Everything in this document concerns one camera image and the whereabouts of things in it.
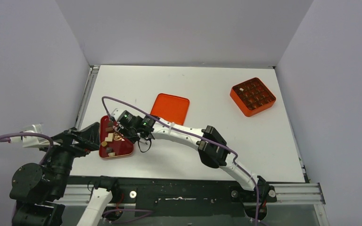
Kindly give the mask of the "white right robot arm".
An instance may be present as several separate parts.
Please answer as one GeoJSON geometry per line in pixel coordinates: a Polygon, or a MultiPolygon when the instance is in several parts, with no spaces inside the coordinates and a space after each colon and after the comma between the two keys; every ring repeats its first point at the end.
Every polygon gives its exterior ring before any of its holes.
{"type": "Polygon", "coordinates": [[[132,143],[167,140],[188,146],[198,152],[204,165],[221,169],[238,182],[250,200],[259,200],[260,203],[276,200],[274,188],[238,162],[238,154],[227,147],[226,141],[212,126],[205,129],[184,127],[157,116],[147,114],[140,117],[119,109],[115,109],[109,119],[115,122],[115,130],[132,143]]]}

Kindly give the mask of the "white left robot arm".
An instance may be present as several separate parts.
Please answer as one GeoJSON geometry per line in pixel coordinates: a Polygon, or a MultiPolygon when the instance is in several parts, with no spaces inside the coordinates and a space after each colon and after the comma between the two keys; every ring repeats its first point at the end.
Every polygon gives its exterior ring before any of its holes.
{"type": "Polygon", "coordinates": [[[15,133],[9,143],[36,147],[45,152],[39,163],[21,166],[12,177],[9,193],[16,201],[12,217],[14,226],[60,226],[63,224],[61,199],[70,178],[75,158],[85,157],[99,148],[100,123],[95,122],[82,130],[67,129],[53,137],[33,130],[15,133]]]}

